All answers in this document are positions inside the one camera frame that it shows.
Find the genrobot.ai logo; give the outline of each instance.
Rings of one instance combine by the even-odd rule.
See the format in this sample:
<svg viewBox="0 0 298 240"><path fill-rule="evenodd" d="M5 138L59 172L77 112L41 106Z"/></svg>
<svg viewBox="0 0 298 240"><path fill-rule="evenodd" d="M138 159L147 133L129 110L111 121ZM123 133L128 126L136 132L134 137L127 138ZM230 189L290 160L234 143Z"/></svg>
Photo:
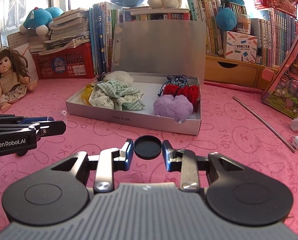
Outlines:
<svg viewBox="0 0 298 240"><path fill-rule="evenodd" d="M8 147L8 146L14 146L14 145L19 145L19 144L24 144L26 143L26 139L18 139L16 141L5 141L5 142L2 142L0 143L0 148L3 148L3 147Z"/></svg>

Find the doll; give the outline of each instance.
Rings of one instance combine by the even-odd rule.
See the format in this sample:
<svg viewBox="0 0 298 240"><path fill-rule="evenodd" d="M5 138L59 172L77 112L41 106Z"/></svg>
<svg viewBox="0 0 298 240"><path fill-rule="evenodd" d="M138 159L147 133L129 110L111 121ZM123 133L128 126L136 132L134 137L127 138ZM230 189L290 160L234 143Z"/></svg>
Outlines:
<svg viewBox="0 0 298 240"><path fill-rule="evenodd" d="M0 108L3 112L22 98L27 89L32 91L37 81L30 82L28 61L18 51L3 47L0 50Z"/></svg>

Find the pocket label printer box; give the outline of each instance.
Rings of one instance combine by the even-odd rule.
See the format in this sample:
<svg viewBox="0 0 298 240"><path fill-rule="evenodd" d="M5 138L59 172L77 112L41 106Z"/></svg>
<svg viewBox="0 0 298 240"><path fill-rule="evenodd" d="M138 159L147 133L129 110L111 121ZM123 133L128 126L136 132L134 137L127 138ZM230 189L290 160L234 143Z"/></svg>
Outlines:
<svg viewBox="0 0 298 240"><path fill-rule="evenodd" d="M224 55L227 59L255 63L257 37L234 32L224 32Z"/></svg>

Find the green plaid cloth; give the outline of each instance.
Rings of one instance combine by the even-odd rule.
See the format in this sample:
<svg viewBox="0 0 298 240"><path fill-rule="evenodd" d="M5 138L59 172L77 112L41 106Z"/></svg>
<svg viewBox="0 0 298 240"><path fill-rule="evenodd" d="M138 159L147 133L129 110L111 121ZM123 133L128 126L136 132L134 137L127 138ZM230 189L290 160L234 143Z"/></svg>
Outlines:
<svg viewBox="0 0 298 240"><path fill-rule="evenodd" d="M98 83L97 86L107 96L112 98L121 98L125 95L132 95L140 92L140 89L128 87L127 84L115 79L110 79L104 83Z"/></svg>
<svg viewBox="0 0 298 240"><path fill-rule="evenodd" d="M140 101L143 96L140 89L129 87L127 84L115 79L99 82L96 85L106 96L110 97L115 110L122 110L122 107L128 110L141 110L145 107Z"/></svg>

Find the wooden drawer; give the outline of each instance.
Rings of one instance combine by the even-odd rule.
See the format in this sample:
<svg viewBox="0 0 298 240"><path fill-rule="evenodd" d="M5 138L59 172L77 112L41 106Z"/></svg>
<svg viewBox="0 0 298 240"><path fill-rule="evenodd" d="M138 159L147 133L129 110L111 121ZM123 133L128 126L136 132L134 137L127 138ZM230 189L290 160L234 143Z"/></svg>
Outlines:
<svg viewBox="0 0 298 240"><path fill-rule="evenodd" d="M260 75L259 75L259 80L258 80L257 88L259 88L261 90L266 90L268 88L268 86L270 85L270 82L267 81L267 80L264 80L262 78L262 72L263 72L263 70L260 70Z"/></svg>
<svg viewBox="0 0 298 240"><path fill-rule="evenodd" d="M251 66L206 60L205 80L254 87L257 70Z"/></svg>

